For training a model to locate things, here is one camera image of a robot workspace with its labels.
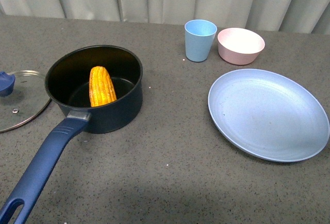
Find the corn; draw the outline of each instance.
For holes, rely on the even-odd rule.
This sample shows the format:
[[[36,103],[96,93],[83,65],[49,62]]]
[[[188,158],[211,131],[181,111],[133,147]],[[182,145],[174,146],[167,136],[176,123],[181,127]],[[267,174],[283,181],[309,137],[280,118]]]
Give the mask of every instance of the corn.
[[[91,107],[111,103],[117,99],[108,71],[102,66],[92,68],[89,76]]]

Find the saucepan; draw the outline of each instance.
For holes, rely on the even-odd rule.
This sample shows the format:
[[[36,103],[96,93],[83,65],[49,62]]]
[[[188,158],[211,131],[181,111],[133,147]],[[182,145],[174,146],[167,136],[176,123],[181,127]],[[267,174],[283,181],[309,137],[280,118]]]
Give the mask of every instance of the saucepan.
[[[91,107],[89,75],[103,66],[111,76],[117,100]],[[117,46],[95,45],[59,59],[48,71],[45,88],[66,116],[47,136],[0,211],[8,223],[23,205],[15,224],[25,223],[67,143],[82,131],[107,133],[130,123],[142,106],[142,63],[132,52]]]

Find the pot lid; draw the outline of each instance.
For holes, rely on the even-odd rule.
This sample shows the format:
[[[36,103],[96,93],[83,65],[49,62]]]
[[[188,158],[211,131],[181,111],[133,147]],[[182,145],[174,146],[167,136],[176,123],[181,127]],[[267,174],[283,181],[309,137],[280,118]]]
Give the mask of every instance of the pot lid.
[[[51,100],[44,87],[45,76],[37,71],[2,72],[0,81],[5,93],[0,95],[0,133],[31,121]]]

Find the countertop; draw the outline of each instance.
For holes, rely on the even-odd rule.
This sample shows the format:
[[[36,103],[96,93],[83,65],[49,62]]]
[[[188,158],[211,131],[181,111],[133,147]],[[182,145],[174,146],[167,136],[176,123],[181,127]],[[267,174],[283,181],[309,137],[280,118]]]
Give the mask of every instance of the countertop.
[[[206,61],[186,59],[181,25],[0,16],[2,71],[46,74],[65,54],[97,44],[129,49],[144,71],[137,117],[73,138],[27,223],[329,223],[329,144],[302,162],[265,161],[233,146],[211,119],[211,85],[240,68],[284,75],[330,113],[330,36],[257,33],[265,49],[236,66],[220,58],[216,40]],[[51,102],[0,134],[1,205],[63,118]]]

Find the white curtain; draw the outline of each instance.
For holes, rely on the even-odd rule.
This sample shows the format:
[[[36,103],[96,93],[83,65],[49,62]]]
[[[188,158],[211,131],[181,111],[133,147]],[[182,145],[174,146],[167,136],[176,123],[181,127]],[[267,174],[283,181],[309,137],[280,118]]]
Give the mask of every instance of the white curtain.
[[[330,34],[330,0],[0,0],[0,13]]]

